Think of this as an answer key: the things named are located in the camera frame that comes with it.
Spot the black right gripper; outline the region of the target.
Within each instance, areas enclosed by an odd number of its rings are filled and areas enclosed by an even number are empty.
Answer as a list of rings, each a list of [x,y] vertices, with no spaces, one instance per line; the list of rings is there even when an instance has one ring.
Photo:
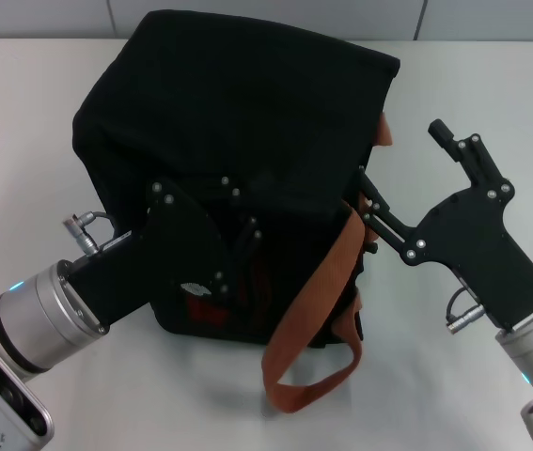
[[[361,193],[370,202],[366,223],[394,250],[401,250],[406,264],[436,262],[449,268],[495,326],[511,330],[533,313],[533,262],[503,222],[514,187],[501,175],[478,134],[455,140],[441,119],[430,124],[428,133],[461,165],[473,186],[452,194],[413,228],[391,212],[360,168]]]

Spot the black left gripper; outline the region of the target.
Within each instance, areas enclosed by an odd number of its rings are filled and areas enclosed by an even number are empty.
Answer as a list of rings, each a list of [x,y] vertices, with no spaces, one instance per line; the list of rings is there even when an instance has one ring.
[[[231,213],[220,234],[206,210],[290,209],[289,197],[268,173],[179,172],[171,178],[179,186],[167,178],[148,184],[140,229],[77,260],[68,276],[102,325],[149,304],[163,328],[183,329],[189,324],[185,284],[205,288],[209,303],[226,307],[261,244],[261,225],[254,215]]]

